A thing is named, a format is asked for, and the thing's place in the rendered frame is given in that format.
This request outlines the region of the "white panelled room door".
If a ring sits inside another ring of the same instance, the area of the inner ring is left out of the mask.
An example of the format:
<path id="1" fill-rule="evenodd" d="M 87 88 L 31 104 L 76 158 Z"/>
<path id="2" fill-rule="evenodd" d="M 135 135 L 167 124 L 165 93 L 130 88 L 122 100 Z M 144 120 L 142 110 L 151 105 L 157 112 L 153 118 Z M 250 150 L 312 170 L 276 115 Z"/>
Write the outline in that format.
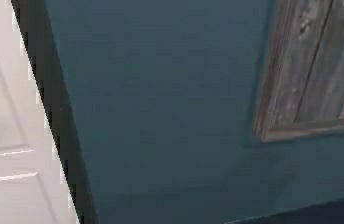
<path id="1" fill-rule="evenodd" d="M 9 0 L 0 0 L 0 224 L 80 224 Z"/>

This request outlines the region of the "grey wooden framed artwork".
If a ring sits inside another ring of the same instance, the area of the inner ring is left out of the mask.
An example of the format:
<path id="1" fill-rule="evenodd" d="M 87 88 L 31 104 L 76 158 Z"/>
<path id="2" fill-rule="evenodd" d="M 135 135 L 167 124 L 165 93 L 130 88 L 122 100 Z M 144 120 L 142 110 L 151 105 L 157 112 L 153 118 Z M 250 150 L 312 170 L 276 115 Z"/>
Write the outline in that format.
<path id="1" fill-rule="evenodd" d="M 263 142 L 344 132 L 344 0 L 275 0 L 254 118 Z"/>

